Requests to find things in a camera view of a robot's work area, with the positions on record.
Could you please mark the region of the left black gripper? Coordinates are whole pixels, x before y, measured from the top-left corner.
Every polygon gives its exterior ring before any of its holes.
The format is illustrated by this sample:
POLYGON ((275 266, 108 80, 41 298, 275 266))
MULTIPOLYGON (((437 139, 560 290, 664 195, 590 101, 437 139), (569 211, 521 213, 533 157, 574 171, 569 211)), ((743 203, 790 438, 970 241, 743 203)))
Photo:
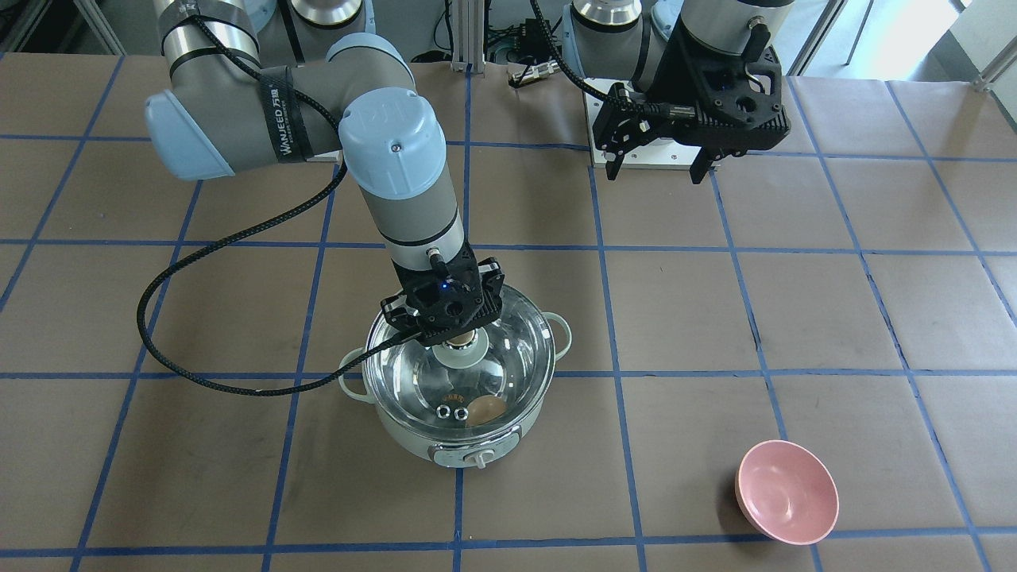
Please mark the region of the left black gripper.
POLYGON ((594 145, 605 174, 617 180, 625 156, 659 138, 697 146, 689 167, 701 184, 717 160, 769 151, 791 132, 782 98, 782 69, 770 28, 747 28, 747 44, 726 55, 675 28, 652 83, 640 93, 611 87, 594 120, 594 145))

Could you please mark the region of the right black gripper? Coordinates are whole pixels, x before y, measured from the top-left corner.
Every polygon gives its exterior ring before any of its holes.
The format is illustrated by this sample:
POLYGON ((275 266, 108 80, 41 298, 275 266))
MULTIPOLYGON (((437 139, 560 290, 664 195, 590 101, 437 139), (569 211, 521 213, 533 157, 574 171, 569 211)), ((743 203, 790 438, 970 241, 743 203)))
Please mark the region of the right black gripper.
POLYGON ((454 256, 428 258, 425 270, 392 263, 402 289, 381 301, 381 316, 422 346, 448 342, 501 318, 505 275, 496 258, 477 261, 469 244, 454 256))

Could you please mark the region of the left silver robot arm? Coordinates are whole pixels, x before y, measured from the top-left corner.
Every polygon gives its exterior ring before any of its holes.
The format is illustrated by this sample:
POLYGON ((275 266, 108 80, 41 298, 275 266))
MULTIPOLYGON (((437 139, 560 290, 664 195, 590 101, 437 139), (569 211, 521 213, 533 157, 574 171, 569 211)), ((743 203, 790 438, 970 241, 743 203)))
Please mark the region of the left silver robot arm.
POLYGON ((571 1, 562 51, 570 81, 600 101, 593 146, 613 180, 642 146, 698 150, 700 184, 717 160, 770 151, 791 132, 772 37, 789 1, 571 1))

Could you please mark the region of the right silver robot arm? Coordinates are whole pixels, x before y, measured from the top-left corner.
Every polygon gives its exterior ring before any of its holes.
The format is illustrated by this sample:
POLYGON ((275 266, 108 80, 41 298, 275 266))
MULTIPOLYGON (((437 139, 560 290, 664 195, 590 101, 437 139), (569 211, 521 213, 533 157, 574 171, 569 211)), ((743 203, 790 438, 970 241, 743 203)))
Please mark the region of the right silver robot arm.
POLYGON ((341 152, 402 286, 386 322, 424 346, 483 328, 501 316, 504 274, 467 242, 442 126, 396 48, 363 25, 363 2, 337 10, 323 61, 266 68, 264 43, 293 41, 312 8, 157 1, 171 88, 146 101, 149 141, 183 180, 341 152))

